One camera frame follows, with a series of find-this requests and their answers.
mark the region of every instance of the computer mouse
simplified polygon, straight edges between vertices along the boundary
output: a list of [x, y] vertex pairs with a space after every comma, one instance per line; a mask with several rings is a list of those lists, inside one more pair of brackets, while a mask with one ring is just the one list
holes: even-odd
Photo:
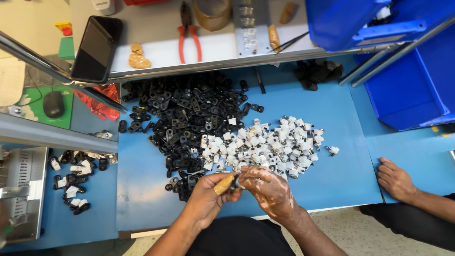
[[49, 118], [59, 118], [65, 112], [65, 104], [61, 92], [52, 91], [44, 96], [44, 114]]

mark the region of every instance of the floor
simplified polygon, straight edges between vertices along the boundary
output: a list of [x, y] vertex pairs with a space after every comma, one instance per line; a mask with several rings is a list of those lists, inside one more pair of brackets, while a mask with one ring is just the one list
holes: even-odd
[[[319, 228], [350, 256], [455, 256], [455, 252], [396, 235], [373, 217], [353, 208], [310, 213]], [[297, 256], [302, 252], [287, 230], [284, 237]], [[142, 256], [160, 235], [138, 238], [123, 256]]]

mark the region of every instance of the wrist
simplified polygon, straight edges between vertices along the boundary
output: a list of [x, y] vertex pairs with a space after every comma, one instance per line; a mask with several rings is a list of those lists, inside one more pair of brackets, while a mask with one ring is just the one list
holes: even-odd
[[413, 193], [411, 193], [405, 200], [403, 200], [403, 202], [405, 202], [409, 205], [415, 205], [421, 195], [422, 195], [422, 191], [419, 190], [418, 188], [416, 188]]
[[174, 227], [179, 230], [179, 232], [194, 238], [202, 230], [199, 225], [197, 225], [197, 220], [195, 218], [185, 215], [183, 212], [177, 217], [171, 227]]
[[277, 220], [277, 222], [279, 222], [281, 225], [288, 229], [288, 227], [296, 226], [299, 223], [299, 221], [302, 220], [304, 215], [308, 215], [307, 210], [297, 205], [296, 207], [293, 208], [291, 214], [287, 218], [281, 219], [280, 221]]

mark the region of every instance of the blue storage bin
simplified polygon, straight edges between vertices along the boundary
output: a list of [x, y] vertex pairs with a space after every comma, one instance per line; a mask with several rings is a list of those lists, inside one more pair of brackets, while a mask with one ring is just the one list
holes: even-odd
[[341, 51], [397, 41], [413, 41], [455, 16], [455, 0], [394, 0], [391, 24], [363, 26], [391, 0], [306, 0], [313, 42], [326, 51]]
[[379, 120], [399, 131], [455, 122], [454, 41], [451, 25], [365, 83]]

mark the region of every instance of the smartphone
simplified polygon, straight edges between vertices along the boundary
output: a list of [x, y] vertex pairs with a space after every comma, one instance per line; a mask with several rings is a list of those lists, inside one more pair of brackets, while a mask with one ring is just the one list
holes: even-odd
[[120, 19], [90, 16], [71, 70], [76, 81], [106, 83], [123, 24]]

